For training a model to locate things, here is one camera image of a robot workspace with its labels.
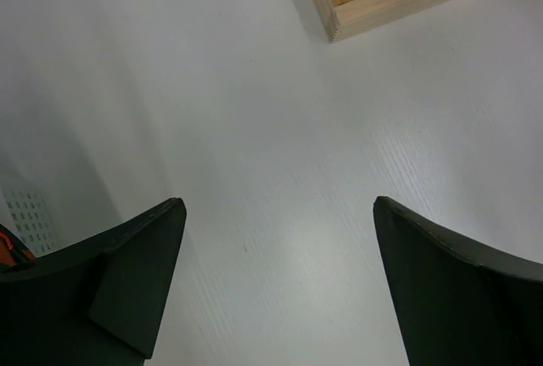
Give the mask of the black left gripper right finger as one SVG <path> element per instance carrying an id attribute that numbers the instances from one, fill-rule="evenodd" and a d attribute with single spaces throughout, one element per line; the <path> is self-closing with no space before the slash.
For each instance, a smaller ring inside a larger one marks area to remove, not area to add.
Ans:
<path id="1" fill-rule="evenodd" d="M 540 365 L 542 266 L 379 196 L 373 219 L 411 365 Z"/>

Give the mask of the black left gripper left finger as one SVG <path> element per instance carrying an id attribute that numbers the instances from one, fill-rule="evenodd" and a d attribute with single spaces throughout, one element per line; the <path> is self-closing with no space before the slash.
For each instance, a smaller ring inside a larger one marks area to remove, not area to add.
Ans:
<path id="1" fill-rule="evenodd" d="M 154 354 L 187 218 L 170 198 L 1 271 L 4 365 L 142 365 Z"/>

